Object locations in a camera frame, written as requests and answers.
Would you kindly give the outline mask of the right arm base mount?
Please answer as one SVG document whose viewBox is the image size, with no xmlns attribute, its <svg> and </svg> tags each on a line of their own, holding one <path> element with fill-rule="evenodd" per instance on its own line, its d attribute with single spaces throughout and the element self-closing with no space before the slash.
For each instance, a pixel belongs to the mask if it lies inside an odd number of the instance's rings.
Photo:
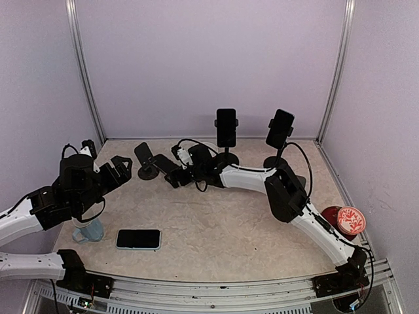
<svg viewBox="0 0 419 314">
<path fill-rule="evenodd" d="M 370 284 L 365 270 L 367 253 L 356 248 L 346 263 L 336 266 L 336 272 L 316 276 L 312 279 L 314 292 L 317 298 L 332 296 L 366 287 Z"/>
</svg>

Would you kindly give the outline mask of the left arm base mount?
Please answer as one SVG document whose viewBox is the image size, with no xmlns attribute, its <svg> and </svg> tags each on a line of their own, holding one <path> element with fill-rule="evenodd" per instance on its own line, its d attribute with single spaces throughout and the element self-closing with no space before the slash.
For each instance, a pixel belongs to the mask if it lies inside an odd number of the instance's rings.
<svg viewBox="0 0 419 314">
<path fill-rule="evenodd" d="M 114 284 L 113 278 L 87 272 L 74 250 L 60 249 L 57 254 L 62 258 L 65 270 L 64 277 L 56 281 L 60 288 L 109 299 Z"/>
</svg>

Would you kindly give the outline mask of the black pole phone stand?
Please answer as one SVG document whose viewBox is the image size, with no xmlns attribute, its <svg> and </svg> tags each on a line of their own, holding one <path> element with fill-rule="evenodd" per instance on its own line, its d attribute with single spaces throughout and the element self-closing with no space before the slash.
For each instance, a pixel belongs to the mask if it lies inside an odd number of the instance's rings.
<svg viewBox="0 0 419 314">
<path fill-rule="evenodd" d="M 287 130 L 287 135 L 285 138 L 288 138 L 291 136 L 291 134 L 293 133 L 294 127 L 290 126 Z M 264 168 L 275 168 L 278 164 L 278 160 L 282 155 L 282 152 L 285 148 L 285 144 L 283 144 L 283 147 L 281 149 L 278 149 L 276 152 L 275 156 L 269 156 L 268 158 L 266 158 L 263 162 L 263 167 Z"/>
<path fill-rule="evenodd" d="M 227 165 L 234 164 L 237 166 L 240 164 L 239 158 L 235 154 L 231 153 L 228 147 L 225 147 L 223 152 L 220 152 L 219 154 L 217 154 L 215 159 L 218 164 L 220 163 L 224 163 Z"/>
</svg>

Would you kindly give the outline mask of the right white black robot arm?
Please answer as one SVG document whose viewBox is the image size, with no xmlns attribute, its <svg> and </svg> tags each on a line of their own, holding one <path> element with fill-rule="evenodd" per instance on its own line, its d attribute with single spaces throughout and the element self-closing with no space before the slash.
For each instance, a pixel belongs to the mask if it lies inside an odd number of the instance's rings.
<svg viewBox="0 0 419 314">
<path fill-rule="evenodd" d="M 335 285 L 340 290 L 351 289 L 364 277 L 366 250 L 350 243 L 318 212 L 284 159 L 271 168 L 245 168 L 228 150 L 217 153 L 203 143 L 188 150 L 175 145 L 172 154 L 196 182 L 266 194 L 273 216 L 310 236 L 332 260 L 337 270 Z"/>
</svg>

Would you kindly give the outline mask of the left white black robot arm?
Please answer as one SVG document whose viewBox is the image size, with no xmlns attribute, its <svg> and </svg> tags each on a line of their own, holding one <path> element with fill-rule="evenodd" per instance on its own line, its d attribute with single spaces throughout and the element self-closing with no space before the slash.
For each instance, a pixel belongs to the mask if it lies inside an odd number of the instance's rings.
<svg viewBox="0 0 419 314">
<path fill-rule="evenodd" d="M 91 224 L 98 214 L 83 215 L 95 204 L 105 204 L 105 195 L 132 178 L 132 159 L 114 156 L 96 167 L 94 158 L 74 154 L 60 161 L 60 174 L 50 186 L 23 196 L 16 205 L 1 213 L 1 244 L 63 222 L 77 220 Z M 79 255 L 74 250 L 48 254 L 1 254 L 2 279 L 51 279 L 60 287 L 73 285 L 79 291 L 92 284 Z"/>
</svg>

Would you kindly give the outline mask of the black teal phone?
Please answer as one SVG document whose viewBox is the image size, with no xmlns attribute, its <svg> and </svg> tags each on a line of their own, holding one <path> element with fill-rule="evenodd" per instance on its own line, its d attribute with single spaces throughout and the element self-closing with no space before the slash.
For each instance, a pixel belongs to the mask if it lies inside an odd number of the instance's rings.
<svg viewBox="0 0 419 314">
<path fill-rule="evenodd" d="M 217 109 L 214 122 L 217 131 L 217 146 L 232 148 L 236 146 L 238 119 L 235 109 Z"/>
</svg>

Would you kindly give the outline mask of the orange white bowl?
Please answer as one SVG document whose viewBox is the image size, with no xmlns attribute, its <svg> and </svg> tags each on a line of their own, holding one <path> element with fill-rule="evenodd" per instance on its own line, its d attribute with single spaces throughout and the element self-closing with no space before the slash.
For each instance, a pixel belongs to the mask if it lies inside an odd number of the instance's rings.
<svg viewBox="0 0 419 314">
<path fill-rule="evenodd" d="M 214 143 L 210 143 L 207 141 L 204 141 L 204 142 L 200 141 L 198 143 L 198 146 L 200 147 L 201 150 L 208 151 L 212 156 L 215 156 L 216 154 L 219 153 L 219 149 Z"/>
</svg>

